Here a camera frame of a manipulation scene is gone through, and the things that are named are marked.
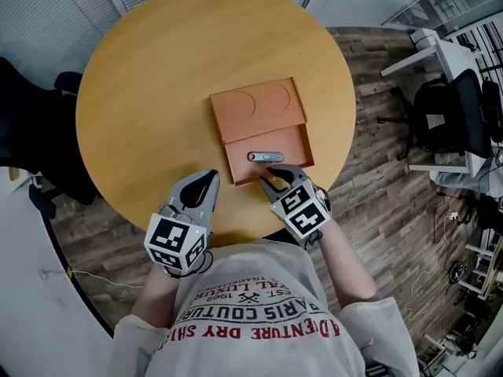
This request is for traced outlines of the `person's right forearm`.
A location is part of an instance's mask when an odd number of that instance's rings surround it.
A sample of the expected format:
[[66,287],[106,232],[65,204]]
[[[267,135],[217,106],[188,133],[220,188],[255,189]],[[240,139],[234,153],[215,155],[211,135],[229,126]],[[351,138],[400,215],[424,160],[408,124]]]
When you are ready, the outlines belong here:
[[327,221],[319,231],[318,245],[340,306],[376,301],[376,283],[337,222]]

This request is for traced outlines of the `person's left forearm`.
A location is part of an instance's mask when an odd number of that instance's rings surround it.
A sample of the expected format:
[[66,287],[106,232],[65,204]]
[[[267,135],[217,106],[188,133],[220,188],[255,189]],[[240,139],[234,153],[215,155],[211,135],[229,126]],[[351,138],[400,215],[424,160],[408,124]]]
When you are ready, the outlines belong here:
[[154,263],[131,313],[156,328],[170,328],[179,279],[165,273]]

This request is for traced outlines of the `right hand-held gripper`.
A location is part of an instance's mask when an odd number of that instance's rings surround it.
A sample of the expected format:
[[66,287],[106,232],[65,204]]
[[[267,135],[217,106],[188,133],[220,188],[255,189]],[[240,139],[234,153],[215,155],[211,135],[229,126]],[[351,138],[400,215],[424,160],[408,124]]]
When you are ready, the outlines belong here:
[[297,243],[314,240],[319,229],[331,218],[324,191],[296,165],[275,164],[267,167],[275,178],[288,184],[277,188],[269,179],[259,178],[271,211],[283,222]]

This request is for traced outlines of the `wooden rack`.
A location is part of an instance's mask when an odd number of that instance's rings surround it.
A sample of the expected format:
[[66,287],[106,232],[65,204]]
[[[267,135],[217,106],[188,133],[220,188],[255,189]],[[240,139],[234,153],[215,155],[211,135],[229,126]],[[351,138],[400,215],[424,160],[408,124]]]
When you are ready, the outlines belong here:
[[495,284],[503,284],[503,236],[493,229],[484,229],[475,243],[466,243],[464,248],[472,258],[468,263],[451,265],[449,282],[485,301]]

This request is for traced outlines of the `white curved desk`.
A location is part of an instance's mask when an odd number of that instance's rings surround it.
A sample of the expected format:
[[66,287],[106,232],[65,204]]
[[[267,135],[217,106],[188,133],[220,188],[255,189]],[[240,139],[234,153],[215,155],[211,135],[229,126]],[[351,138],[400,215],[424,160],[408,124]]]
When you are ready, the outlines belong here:
[[111,348],[65,275],[28,187],[0,167],[0,366],[9,377],[105,377]]

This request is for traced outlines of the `black mesh office chair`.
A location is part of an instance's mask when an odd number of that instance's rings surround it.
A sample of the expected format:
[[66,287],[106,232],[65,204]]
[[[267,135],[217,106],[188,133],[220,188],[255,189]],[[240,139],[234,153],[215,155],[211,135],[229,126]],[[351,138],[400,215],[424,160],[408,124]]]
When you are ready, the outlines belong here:
[[391,88],[390,93],[399,97],[406,117],[379,117],[377,122],[408,126],[406,146],[397,159],[407,158],[413,145],[433,153],[462,156],[469,152],[484,159],[490,156],[490,135],[482,113],[483,92],[472,69],[452,81],[443,75],[423,83],[412,102],[398,87]]

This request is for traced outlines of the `small silver metal object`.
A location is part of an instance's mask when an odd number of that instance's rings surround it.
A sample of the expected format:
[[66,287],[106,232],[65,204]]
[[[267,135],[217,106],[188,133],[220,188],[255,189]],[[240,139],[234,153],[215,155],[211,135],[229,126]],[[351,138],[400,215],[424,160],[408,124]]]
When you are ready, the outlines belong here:
[[253,163],[282,163],[285,156],[281,152],[249,152],[247,159]]

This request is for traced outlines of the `white printed t-shirt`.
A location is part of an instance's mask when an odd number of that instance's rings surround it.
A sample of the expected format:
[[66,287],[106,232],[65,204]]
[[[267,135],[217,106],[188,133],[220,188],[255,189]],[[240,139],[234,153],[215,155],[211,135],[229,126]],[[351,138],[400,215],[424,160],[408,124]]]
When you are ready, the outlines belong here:
[[333,315],[300,247],[259,240],[211,256],[178,285],[171,327],[116,325],[108,377],[365,377],[373,365],[420,377],[393,298]]

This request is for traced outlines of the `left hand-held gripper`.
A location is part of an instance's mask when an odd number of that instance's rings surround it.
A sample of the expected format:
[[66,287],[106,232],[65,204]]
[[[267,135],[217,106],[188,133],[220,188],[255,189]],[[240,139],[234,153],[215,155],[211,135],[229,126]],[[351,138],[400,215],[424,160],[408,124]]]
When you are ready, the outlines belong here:
[[213,262],[208,245],[219,186],[217,170],[190,174],[174,185],[166,204],[150,218],[144,247],[168,276],[203,273]]

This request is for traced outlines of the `orange box lid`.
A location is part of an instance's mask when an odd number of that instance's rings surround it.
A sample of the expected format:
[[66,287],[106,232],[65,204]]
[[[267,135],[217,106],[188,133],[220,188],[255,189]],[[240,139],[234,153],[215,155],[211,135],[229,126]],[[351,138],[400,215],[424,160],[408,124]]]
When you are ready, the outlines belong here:
[[210,99],[225,145],[307,121],[292,78],[212,94]]

